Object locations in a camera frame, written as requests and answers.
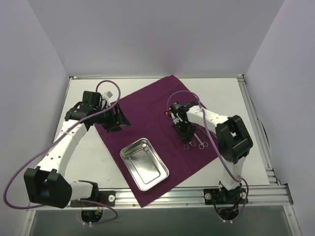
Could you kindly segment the purple surgical cloth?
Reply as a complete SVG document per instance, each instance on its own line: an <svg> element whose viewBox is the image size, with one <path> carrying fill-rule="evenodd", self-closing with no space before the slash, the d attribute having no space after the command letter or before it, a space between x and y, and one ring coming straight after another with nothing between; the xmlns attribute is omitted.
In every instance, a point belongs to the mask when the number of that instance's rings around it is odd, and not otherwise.
<svg viewBox="0 0 315 236"><path fill-rule="evenodd" d="M118 102L123 114L131 123L121 131L107 133L101 125L96 130L108 148L134 196L145 207L178 184L194 175L217 158L212 146L200 150L185 150L173 122L164 114L169 97L184 104L195 100L185 85L175 76L164 77ZM169 170L169 176L148 191L141 191L120 157L121 149L146 138Z"/></svg>

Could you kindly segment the steel instrument tray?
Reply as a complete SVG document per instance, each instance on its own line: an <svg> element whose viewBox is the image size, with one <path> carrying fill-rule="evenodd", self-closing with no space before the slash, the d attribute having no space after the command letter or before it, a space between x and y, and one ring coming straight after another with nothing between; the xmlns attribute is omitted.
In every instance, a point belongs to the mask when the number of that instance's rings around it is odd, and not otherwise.
<svg viewBox="0 0 315 236"><path fill-rule="evenodd" d="M124 152L137 145L146 144L147 152L140 151L130 156L124 156ZM155 151L153 145L146 138L141 138L124 147L120 151L120 157L131 174L138 189L142 192L152 189L169 177L169 170Z"/></svg>

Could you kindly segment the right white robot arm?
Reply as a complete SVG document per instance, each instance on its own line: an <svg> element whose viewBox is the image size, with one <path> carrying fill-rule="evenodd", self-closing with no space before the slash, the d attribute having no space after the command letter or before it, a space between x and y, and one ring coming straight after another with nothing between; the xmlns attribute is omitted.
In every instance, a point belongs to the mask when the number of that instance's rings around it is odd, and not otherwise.
<svg viewBox="0 0 315 236"><path fill-rule="evenodd" d="M253 147L248 130L238 115L228 117L211 112L196 102L182 105L175 102L165 114L185 144L196 137L196 126L203 127L220 159L224 172L220 181L219 198L229 203L236 198L236 188L242 182L245 158Z"/></svg>

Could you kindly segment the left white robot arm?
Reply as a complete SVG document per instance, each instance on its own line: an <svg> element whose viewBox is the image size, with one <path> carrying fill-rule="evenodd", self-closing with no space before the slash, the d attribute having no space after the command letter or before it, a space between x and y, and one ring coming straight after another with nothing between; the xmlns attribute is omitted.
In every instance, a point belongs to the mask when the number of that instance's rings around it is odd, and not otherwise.
<svg viewBox="0 0 315 236"><path fill-rule="evenodd" d="M99 124L107 133L130 126L119 104L110 101L110 91L85 91L82 101L68 110L55 145L45 151L45 157L35 168L27 168L24 181L31 203L65 208L72 201L82 200L88 206L99 201L96 182L77 180L69 182L64 174L80 140L89 129Z"/></svg>

